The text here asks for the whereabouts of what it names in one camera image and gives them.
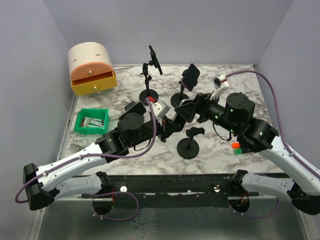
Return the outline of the black phone stand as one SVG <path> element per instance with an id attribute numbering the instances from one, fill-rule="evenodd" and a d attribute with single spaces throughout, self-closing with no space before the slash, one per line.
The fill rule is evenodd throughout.
<path id="1" fill-rule="evenodd" d="M 177 153 L 186 160 L 191 160 L 195 158 L 200 147 L 194 137 L 197 135 L 204 135 L 205 129 L 203 127 L 191 127 L 185 131 L 186 138 L 181 139 L 176 147 Z"/>

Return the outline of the grey black phone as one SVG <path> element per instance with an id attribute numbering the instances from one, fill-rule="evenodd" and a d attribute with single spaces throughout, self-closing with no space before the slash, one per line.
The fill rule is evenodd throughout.
<path id="1" fill-rule="evenodd" d="M 183 100 L 180 102 L 179 106 L 186 105 L 186 104 L 188 104 L 188 103 L 190 103 L 190 102 L 192 102 L 192 101 L 193 101 L 192 99 L 183 99 Z"/>

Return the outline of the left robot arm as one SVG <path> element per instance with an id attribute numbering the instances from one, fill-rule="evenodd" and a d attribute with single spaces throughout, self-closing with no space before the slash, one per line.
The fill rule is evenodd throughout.
<path id="1" fill-rule="evenodd" d="M 114 130 L 81 151 L 51 164 L 25 165 L 22 179 L 25 202 L 31 211 L 35 211 L 63 197 L 80 194 L 106 197 L 112 189 L 106 173 L 98 172 L 88 177 L 79 174 L 117 159 L 141 157 L 151 150 L 156 138 L 164 141 L 180 132 L 185 124 L 186 120 L 178 114 L 174 119 L 151 114 L 150 121 L 145 122 L 139 113 L 128 113 Z"/>

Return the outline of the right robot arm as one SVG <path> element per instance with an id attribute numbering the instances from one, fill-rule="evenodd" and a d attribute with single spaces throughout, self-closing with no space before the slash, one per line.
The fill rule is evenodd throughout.
<path id="1" fill-rule="evenodd" d="M 199 115 L 198 123 L 207 120 L 233 134 L 245 148 L 272 161 L 287 178 L 261 176 L 245 170 L 234 174 L 229 189 L 240 196 L 244 192 L 257 192 L 290 201 L 298 210 L 309 214 L 320 213 L 320 172 L 304 158 L 295 159 L 282 142 L 279 132 L 264 120 L 253 116 L 255 103 L 241 93 L 231 93 L 225 106 L 199 93 L 175 109 L 186 122 Z"/>

